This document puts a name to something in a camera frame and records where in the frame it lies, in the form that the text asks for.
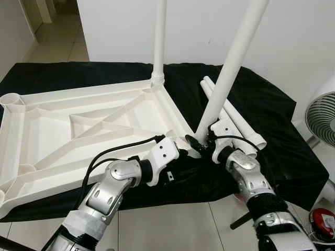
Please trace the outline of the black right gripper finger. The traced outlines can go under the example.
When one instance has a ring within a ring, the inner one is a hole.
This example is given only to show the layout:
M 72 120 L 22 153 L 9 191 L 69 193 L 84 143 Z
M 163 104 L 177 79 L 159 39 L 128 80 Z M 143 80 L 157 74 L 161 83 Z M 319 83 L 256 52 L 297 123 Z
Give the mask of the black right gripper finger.
M 206 147 L 199 142 L 198 139 L 194 138 L 191 135 L 185 135 L 184 138 L 186 139 L 186 142 L 198 153 L 206 153 Z

